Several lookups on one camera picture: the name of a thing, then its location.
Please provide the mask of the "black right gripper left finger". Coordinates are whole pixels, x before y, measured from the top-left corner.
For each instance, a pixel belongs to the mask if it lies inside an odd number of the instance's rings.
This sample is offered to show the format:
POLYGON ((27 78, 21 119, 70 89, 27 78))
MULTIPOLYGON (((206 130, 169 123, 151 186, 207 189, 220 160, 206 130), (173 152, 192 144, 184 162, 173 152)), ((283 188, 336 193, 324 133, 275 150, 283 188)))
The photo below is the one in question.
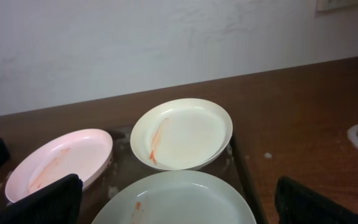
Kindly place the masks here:
POLYGON ((0 224, 75 224, 83 182, 69 174, 0 212, 0 224))

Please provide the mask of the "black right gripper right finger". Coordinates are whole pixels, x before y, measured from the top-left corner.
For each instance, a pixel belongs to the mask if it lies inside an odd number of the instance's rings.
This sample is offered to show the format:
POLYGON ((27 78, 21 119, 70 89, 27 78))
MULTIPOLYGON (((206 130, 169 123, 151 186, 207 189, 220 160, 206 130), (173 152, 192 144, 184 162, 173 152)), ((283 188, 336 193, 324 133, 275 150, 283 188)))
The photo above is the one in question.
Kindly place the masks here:
POLYGON ((280 224, 358 224, 358 214, 283 176, 275 190, 280 224))

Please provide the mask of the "pink plastic plate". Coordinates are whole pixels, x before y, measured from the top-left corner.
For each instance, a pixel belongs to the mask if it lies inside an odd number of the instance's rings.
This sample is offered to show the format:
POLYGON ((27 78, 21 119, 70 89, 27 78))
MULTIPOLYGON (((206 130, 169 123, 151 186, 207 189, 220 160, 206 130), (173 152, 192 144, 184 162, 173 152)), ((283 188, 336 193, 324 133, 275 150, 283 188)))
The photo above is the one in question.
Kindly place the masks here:
POLYGON ((101 129, 82 129, 60 136, 27 156, 12 172, 5 186, 12 202, 76 174, 82 189, 91 185, 112 158, 113 140, 101 129))

